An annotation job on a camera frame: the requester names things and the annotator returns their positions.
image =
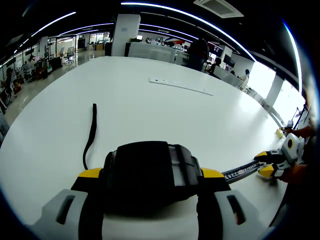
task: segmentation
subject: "led strip light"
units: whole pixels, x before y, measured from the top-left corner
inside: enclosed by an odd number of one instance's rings
[[[175,37],[175,38],[177,38],[177,39],[183,39],[183,40],[185,40],[185,41],[187,41],[187,42],[192,43],[192,41],[190,41],[190,40],[188,40],[188,39],[185,39],[185,38],[180,37],[180,36],[171,35],[171,34],[168,34],[168,33],[165,33],[165,32],[151,31],[151,30],[147,30],[147,29],[139,29],[139,31],[147,31],[147,32],[152,32],[152,33],[157,33],[157,34],[169,35],[169,36],[171,36],[171,37]]]
[[[247,50],[245,49],[244,46],[242,46],[237,40],[235,40],[232,36],[230,36],[229,34],[227,34],[226,32],[224,32],[223,30],[221,30],[220,28],[218,28],[217,26],[213,25],[212,23],[206,21],[206,20],[203,20],[202,18],[200,17],[197,17],[195,15],[192,15],[190,13],[187,13],[185,11],[181,11],[179,9],[175,9],[175,8],[172,8],[172,7],[168,7],[168,6],[162,6],[162,5],[157,5],[157,4],[150,4],[150,3],[142,3],[142,2],[122,2],[121,5],[136,5],[136,6],[147,6],[147,7],[155,7],[155,8],[161,8],[161,9],[166,9],[166,10],[170,10],[170,11],[174,11],[174,12],[177,12],[177,13],[180,13],[180,14],[183,14],[183,15],[187,15],[193,19],[196,19],[208,26],[210,26],[211,28],[217,30],[218,32],[222,33],[223,35],[225,35],[227,38],[229,38],[231,41],[233,41],[235,44],[237,44],[243,51],[245,51],[251,58],[253,61],[257,61],[254,56],[252,56],[252,54]]]
[[[111,24],[113,24],[113,23],[112,22],[111,23],[101,23],[101,24],[96,24],[96,25],[78,27],[78,28],[75,28],[75,29],[72,29],[72,30],[69,30],[69,31],[65,31],[63,33],[60,33],[59,36],[61,36],[63,34],[70,33],[70,32],[73,32],[73,31],[76,31],[76,30],[80,30],[80,29],[91,28],[91,27],[102,26],[102,25],[111,25]]]
[[[299,58],[299,52],[298,52],[298,48],[294,39],[294,36],[292,35],[292,33],[290,32],[288,26],[283,23],[285,26],[286,31],[289,34],[291,43],[292,43],[292,47],[293,47],[293,51],[294,51],[294,55],[295,55],[295,61],[296,61],[296,68],[298,71],[298,79],[299,79],[299,93],[302,93],[302,70],[301,70],[301,63],[300,63],[300,58]]]
[[[97,29],[97,30],[83,31],[83,32],[79,32],[79,33],[77,33],[77,35],[78,35],[78,34],[84,34],[84,33],[95,32],[95,31],[99,31],[99,30]]]
[[[57,22],[57,21],[59,21],[59,20],[61,20],[61,19],[64,19],[64,18],[66,18],[66,17],[69,17],[69,16],[71,16],[71,15],[73,15],[73,14],[75,14],[75,13],[76,13],[76,12],[74,11],[74,12],[71,12],[71,13],[69,13],[69,14],[67,14],[67,15],[62,16],[62,17],[59,17],[58,19],[56,19],[56,20],[48,23],[47,25],[43,26],[42,28],[40,28],[38,31],[36,31],[34,34],[32,34],[31,37],[33,37],[34,35],[36,35],[36,34],[39,33],[40,31],[42,31],[42,30],[45,29],[46,27],[50,26],[51,24],[54,24],[55,22]]]
[[[166,29],[166,30],[169,30],[169,31],[173,31],[173,32],[176,32],[176,33],[180,33],[180,34],[187,35],[187,36],[189,36],[189,37],[191,37],[191,38],[194,38],[194,39],[199,39],[199,38],[197,38],[197,37],[195,37],[195,36],[189,35],[189,34],[184,33],[184,32],[182,32],[182,31],[173,30],[173,29],[170,29],[170,28],[167,28],[167,27],[163,27],[163,26],[156,26],[156,25],[150,25],[150,24],[144,24],[144,23],[140,23],[140,25],[142,25],[142,26],[149,26],[149,27],[155,27],[155,28],[159,28],[159,29]]]

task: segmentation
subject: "computer monitor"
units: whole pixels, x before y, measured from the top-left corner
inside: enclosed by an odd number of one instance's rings
[[[235,63],[236,61],[233,60],[231,57],[229,57],[228,55],[224,55],[224,59],[223,62],[226,63],[227,65],[229,65],[230,67],[234,68],[235,67]]]

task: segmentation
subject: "window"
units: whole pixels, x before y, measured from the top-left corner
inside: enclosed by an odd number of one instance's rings
[[[285,80],[273,108],[287,124],[293,118],[297,108],[302,111],[305,102],[298,90]]]
[[[276,72],[274,70],[256,61],[249,75],[248,86],[265,99],[274,82],[275,76]]]

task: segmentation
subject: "yellow object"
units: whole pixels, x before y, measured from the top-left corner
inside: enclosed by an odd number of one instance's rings
[[[261,157],[261,156],[267,156],[267,152],[266,151],[263,151],[261,153],[259,153],[258,155],[256,155],[256,157]]]
[[[203,171],[203,176],[205,178],[224,178],[225,177],[221,172],[218,172],[217,170],[212,170],[204,167],[202,167],[201,170]]]
[[[285,135],[284,133],[280,130],[280,129],[277,129],[275,131],[276,135],[278,136],[279,139],[282,139]]]
[[[94,168],[94,169],[89,169],[89,170],[85,170],[83,171],[82,173],[79,174],[78,177],[82,177],[82,178],[98,178],[99,177],[99,173],[100,173],[100,170],[102,168],[99,167],[99,168]]]
[[[269,165],[259,170],[259,174],[261,174],[266,178],[270,178],[274,170],[275,170],[274,167],[272,165]]]

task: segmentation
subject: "black cable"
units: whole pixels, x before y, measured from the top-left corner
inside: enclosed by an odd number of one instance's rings
[[[91,124],[90,133],[89,133],[89,138],[84,148],[83,156],[82,156],[83,166],[85,170],[88,170],[88,167],[86,164],[87,151],[95,140],[96,130],[97,130],[97,104],[94,103],[92,106],[92,124]]]

